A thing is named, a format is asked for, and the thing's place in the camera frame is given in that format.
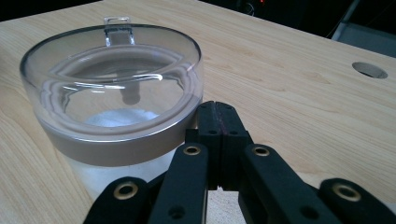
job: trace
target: round container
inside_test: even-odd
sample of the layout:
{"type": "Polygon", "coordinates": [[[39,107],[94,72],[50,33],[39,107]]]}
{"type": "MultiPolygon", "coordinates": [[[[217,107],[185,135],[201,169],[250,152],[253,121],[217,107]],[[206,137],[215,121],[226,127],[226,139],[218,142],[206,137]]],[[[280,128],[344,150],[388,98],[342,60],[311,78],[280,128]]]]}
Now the round container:
{"type": "Polygon", "coordinates": [[[202,54],[165,27],[110,24],[50,37],[21,60],[35,116],[93,198],[167,170],[203,97],[202,54]]]}

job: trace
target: wooden table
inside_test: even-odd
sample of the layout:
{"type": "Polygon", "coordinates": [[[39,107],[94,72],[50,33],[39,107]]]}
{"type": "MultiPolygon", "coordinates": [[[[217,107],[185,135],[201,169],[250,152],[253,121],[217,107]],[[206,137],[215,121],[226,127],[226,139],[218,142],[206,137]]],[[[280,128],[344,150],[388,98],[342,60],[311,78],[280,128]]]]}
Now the wooden table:
{"type": "MultiPolygon", "coordinates": [[[[201,46],[204,100],[236,107],[256,143],[308,184],[354,181],[396,204],[396,59],[192,0],[106,0],[0,23],[0,223],[81,223],[92,205],[35,119],[19,63],[37,42],[130,16],[201,46]],[[357,72],[376,65],[387,78],[357,72]]],[[[207,223],[243,223],[236,193],[210,192],[207,223]]]]}

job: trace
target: metal grommet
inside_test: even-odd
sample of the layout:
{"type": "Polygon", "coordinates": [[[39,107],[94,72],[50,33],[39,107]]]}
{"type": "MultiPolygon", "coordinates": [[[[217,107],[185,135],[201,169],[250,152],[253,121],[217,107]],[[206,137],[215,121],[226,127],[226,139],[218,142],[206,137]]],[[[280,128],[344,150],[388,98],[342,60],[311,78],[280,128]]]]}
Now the metal grommet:
{"type": "Polygon", "coordinates": [[[183,152],[189,156],[195,156],[201,152],[201,149],[198,147],[186,147],[183,149],[183,152]]]}
{"type": "Polygon", "coordinates": [[[114,197],[118,200],[127,200],[134,197],[137,193],[137,190],[138,190],[137,185],[132,181],[120,183],[114,189],[114,197]]]}
{"type": "Polygon", "coordinates": [[[252,151],[256,156],[269,156],[270,155],[270,151],[264,147],[254,147],[252,149],[252,151]]]}
{"type": "Polygon", "coordinates": [[[358,202],[361,199],[361,195],[352,187],[343,184],[334,184],[332,191],[345,200],[350,202],[358,202]]]}

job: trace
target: lid handle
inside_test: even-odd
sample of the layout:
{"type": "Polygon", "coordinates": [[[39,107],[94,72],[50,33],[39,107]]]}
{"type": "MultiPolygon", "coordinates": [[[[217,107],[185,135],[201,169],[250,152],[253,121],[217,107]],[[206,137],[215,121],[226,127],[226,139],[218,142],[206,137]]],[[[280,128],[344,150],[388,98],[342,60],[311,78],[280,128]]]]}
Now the lid handle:
{"type": "Polygon", "coordinates": [[[105,17],[106,46],[134,45],[129,17],[105,17]]]}

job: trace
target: desk hole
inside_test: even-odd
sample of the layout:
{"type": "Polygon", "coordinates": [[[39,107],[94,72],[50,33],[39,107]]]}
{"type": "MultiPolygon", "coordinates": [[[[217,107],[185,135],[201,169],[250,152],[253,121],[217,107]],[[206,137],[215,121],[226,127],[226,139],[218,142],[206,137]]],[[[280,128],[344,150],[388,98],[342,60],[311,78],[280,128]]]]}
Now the desk hole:
{"type": "Polygon", "coordinates": [[[370,63],[353,63],[352,67],[360,72],[361,74],[367,76],[367,77],[373,77],[373,78],[386,78],[388,77],[387,72],[385,72],[383,69],[372,65],[370,63]]]}

